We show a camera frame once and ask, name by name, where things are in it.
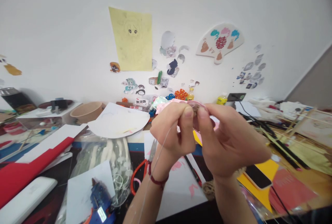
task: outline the plastic wrap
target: plastic wrap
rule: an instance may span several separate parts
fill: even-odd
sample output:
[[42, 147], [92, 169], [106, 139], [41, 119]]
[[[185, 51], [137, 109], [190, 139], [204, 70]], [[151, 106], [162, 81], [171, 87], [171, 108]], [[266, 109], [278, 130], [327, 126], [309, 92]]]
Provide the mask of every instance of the plastic wrap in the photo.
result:
[[[107, 139], [88, 134], [80, 136], [76, 141], [82, 142], [82, 150], [77, 155], [77, 164], [70, 178], [109, 160], [116, 193], [112, 198], [112, 206], [121, 206], [130, 194], [130, 179], [132, 176], [127, 139]], [[67, 192], [58, 213], [56, 224], [66, 223], [66, 204]]]

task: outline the yellow paper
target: yellow paper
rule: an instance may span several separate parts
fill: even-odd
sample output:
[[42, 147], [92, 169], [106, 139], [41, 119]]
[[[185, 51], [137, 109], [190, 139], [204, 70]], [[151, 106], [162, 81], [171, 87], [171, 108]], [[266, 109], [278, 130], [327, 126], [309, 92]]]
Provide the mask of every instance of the yellow paper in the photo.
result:
[[152, 70], [152, 16], [109, 7], [122, 71]]
[[[273, 178], [276, 175], [279, 167], [279, 165], [271, 159], [262, 164], [256, 164], [256, 166], [271, 181], [273, 181]], [[249, 179], [244, 174], [238, 177], [238, 181], [242, 183], [242, 185], [245, 186], [246, 189], [249, 190], [270, 212], [272, 212], [269, 201], [270, 187], [264, 190], [259, 190], [249, 181]]]

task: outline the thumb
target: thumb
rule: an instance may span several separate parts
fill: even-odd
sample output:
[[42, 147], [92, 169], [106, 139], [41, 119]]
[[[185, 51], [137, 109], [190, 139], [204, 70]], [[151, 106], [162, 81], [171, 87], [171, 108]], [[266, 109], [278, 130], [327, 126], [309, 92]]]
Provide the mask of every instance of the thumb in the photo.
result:
[[202, 142], [206, 144], [211, 143], [214, 139], [215, 133], [212, 122], [210, 121], [210, 115], [203, 107], [198, 108], [197, 119], [202, 136]]

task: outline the smartphone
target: smartphone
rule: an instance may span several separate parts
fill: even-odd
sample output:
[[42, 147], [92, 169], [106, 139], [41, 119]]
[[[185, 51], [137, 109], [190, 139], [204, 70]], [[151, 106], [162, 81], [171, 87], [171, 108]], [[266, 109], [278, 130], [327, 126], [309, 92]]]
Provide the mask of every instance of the smartphone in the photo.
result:
[[272, 182], [264, 175], [256, 165], [250, 165], [244, 172], [245, 176], [255, 185], [256, 188], [263, 190], [272, 186]]

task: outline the bottle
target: bottle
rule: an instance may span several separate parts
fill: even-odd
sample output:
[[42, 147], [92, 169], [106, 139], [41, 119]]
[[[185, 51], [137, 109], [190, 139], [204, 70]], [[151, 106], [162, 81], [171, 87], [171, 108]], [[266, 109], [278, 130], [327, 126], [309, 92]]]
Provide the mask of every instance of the bottle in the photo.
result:
[[221, 96], [217, 99], [218, 105], [225, 105], [227, 102], [227, 93], [223, 92]]
[[187, 100], [194, 100], [194, 88], [193, 87], [191, 87], [190, 89], [189, 89], [190, 91], [189, 91], [189, 93], [188, 93], [188, 96], [187, 96]]

